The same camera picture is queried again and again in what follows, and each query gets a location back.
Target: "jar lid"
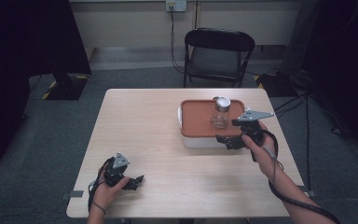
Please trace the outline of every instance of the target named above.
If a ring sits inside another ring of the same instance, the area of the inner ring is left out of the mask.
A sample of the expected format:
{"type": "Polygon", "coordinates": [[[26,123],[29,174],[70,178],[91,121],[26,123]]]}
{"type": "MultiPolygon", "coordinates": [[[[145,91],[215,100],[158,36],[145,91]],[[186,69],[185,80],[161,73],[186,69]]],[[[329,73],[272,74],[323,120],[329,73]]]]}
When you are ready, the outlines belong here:
{"type": "Polygon", "coordinates": [[[216,96],[213,98],[216,101],[215,108],[217,111],[225,113],[228,112],[231,101],[224,96],[216,96]]]}

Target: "chair backrest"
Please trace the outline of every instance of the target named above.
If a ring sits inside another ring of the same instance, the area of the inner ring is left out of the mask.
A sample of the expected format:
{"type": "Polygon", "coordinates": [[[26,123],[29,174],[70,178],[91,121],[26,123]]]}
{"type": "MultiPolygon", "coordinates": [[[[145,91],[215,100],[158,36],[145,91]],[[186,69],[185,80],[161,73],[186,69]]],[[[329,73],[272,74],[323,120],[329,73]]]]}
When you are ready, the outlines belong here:
{"type": "Polygon", "coordinates": [[[226,49],[241,52],[252,52],[255,41],[246,33],[213,28],[197,28],[185,36],[186,47],[193,46],[205,49],[226,49]]]}

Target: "black chair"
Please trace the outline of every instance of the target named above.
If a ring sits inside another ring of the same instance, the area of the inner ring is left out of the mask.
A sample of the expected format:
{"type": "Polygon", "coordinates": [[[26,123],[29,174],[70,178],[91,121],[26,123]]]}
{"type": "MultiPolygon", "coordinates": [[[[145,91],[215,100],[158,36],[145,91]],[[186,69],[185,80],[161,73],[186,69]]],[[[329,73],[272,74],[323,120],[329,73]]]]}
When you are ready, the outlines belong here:
{"type": "Polygon", "coordinates": [[[187,76],[190,81],[198,77],[232,82],[232,87],[238,82],[240,88],[255,41],[239,31],[198,28],[186,34],[185,46],[183,88],[187,76]],[[189,46],[193,47],[191,56],[189,46]]]}

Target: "handheld controller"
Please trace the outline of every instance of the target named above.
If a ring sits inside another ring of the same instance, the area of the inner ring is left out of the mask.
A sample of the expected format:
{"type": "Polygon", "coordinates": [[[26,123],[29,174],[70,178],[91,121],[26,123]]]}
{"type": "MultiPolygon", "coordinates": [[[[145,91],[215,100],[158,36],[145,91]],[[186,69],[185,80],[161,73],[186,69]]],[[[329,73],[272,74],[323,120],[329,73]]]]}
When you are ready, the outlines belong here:
{"type": "MultiPolygon", "coordinates": [[[[226,145],[227,149],[240,149],[246,147],[245,143],[242,141],[242,135],[246,134],[258,145],[262,146],[263,141],[263,130],[260,127],[258,122],[259,119],[269,118],[274,116],[274,113],[266,113],[253,111],[250,109],[245,110],[237,119],[231,121],[233,126],[238,126],[241,128],[241,135],[238,136],[222,136],[216,135],[216,140],[219,143],[226,145]]],[[[252,160],[256,161],[255,154],[252,153],[252,160]]]]}
{"type": "MultiPolygon", "coordinates": [[[[116,157],[112,157],[111,159],[112,160],[106,166],[103,177],[105,178],[105,183],[112,188],[118,183],[118,181],[124,178],[124,171],[126,171],[130,162],[119,152],[116,157]]],[[[123,189],[136,190],[143,180],[143,175],[136,177],[135,179],[130,178],[129,182],[123,189]]]]}

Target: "glass jar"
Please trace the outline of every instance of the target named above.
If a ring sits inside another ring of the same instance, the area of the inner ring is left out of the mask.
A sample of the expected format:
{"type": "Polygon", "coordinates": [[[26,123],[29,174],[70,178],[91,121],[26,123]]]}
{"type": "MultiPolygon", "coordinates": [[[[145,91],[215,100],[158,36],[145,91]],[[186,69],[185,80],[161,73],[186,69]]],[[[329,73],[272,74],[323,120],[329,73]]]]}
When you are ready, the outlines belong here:
{"type": "Polygon", "coordinates": [[[214,106],[211,123],[215,128],[226,128],[228,125],[228,115],[231,101],[224,96],[216,96],[213,99],[216,101],[216,104],[214,106]]]}

